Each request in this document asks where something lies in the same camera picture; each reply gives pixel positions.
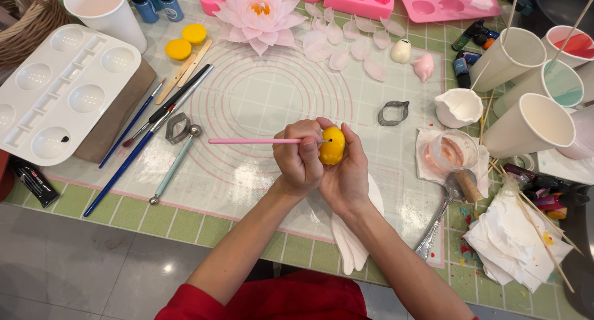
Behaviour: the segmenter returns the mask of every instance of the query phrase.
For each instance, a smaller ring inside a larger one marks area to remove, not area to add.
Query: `pink figurine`
[[[415,67],[415,74],[419,77],[421,82],[425,82],[425,80],[433,74],[433,70],[435,69],[433,57],[428,53],[413,60],[411,65]]]

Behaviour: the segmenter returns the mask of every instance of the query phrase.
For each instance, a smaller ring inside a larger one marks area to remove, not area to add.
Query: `yellow flower center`
[[[260,15],[262,13],[264,15],[270,14],[270,7],[268,6],[267,3],[264,3],[264,2],[252,4],[251,9],[258,15]]]

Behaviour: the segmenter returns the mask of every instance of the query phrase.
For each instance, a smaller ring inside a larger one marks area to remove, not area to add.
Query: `metal spoon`
[[[188,141],[186,141],[186,143],[183,145],[182,150],[179,152],[178,157],[175,158],[173,165],[171,165],[171,167],[169,167],[169,171],[167,172],[167,175],[165,175],[165,178],[161,182],[161,185],[159,185],[159,188],[157,189],[157,192],[154,194],[154,197],[149,199],[148,202],[151,205],[155,205],[155,204],[159,203],[159,197],[163,194],[163,191],[165,191],[165,187],[167,187],[169,180],[174,175],[174,172],[178,168],[179,163],[182,161],[183,157],[185,156],[186,152],[188,151],[190,144],[192,142],[192,138],[199,137],[202,134],[202,128],[200,127],[200,125],[194,124],[189,127],[188,132],[189,132]]]
[[[469,169],[466,169],[465,171],[468,173],[468,175],[470,175],[472,182],[476,185],[475,174]],[[431,226],[431,229],[429,229],[429,231],[425,235],[425,239],[423,239],[423,241],[420,243],[419,247],[417,247],[415,250],[415,252],[424,261],[427,261],[427,258],[429,257],[429,251],[431,250],[431,246],[433,245],[433,240],[435,239],[435,235],[437,233],[437,227],[440,225],[441,219],[443,218],[444,212],[447,209],[448,205],[450,203],[452,203],[452,201],[454,201],[455,199],[464,198],[464,193],[462,192],[462,188],[460,187],[460,184],[458,183],[458,180],[456,179],[456,172],[450,173],[448,175],[447,179],[445,180],[445,182],[446,182],[445,189],[447,190],[447,194],[448,194],[447,199],[446,199],[445,203],[443,204],[443,206],[441,207],[441,210],[439,211],[437,216],[434,218],[435,220],[433,221],[433,225]]]

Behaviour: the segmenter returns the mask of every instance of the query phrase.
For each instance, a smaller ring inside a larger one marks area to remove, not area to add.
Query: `hand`
[[[334,125],[329,119],[318,117],[316,121],[322,129]],[[342,123],[346,147],[342,161],[336,165],[324,165],[324,176],[318,190],[341,218],[356,214],[369,207],[369,181],[367,180],[367,156],[363,151],[361,139],[350,127]]]
[[[320,124],[315,120],[300,120],[289,124],[275,138],[301,138],[301,143],[275,143],[274,159],[282,175],[278,177],[282,191],[291,196],[305,197],[320,184],[324,168],[318,156],[322,142]]]

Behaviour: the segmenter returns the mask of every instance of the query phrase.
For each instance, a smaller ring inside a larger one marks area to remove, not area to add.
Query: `gray floor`
[[[152,319],[209,251],[0,204],[0,319]],[[370,318],[412,319],[390,289],[359,285]]]

